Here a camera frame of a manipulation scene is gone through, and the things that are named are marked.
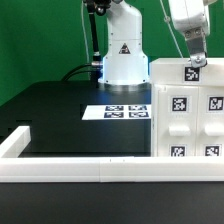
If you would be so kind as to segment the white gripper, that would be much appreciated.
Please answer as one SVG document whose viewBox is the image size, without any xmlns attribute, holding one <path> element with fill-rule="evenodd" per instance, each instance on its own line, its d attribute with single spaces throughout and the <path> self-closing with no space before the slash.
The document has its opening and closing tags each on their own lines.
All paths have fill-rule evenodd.
<svg viewBox="0 0 224 224">
<path fill-rule="evenodd" d="M 210 35 L 210 0 L 168 0 L 174 28 L 185 36 L 191 65 L 207 65 L 205 36 Z"/>
</svg>

